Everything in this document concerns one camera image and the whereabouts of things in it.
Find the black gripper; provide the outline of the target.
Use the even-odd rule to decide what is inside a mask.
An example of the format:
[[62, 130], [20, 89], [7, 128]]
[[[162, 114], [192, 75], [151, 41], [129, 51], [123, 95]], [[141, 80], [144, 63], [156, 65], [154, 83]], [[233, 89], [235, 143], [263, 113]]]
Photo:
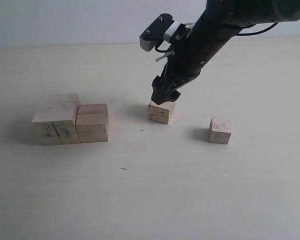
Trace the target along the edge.
[[188, 36], [176, 46], [175, 54], [168, 57], [163, 80], [156, 76], [152, 81], [151, 100], [157, 105], [177, 101], [181, 95], [178, 88], [197, 78], [229, 40], [229, 25], [196, 22]]

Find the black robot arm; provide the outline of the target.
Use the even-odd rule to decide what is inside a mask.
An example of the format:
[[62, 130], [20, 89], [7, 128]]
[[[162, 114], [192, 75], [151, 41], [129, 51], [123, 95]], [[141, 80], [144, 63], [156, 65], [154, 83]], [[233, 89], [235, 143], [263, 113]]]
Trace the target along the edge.
[[300, 0], [208, 0], [191, 28], [161, 14], [149, 27], [150, 41], [165, 40], [172, 52], [160, 76], [152, 82], [151, 100], [175, 102], [180, 87], [196, 79], [202, 68], [234, 36], [257, 24], [300, 20]]

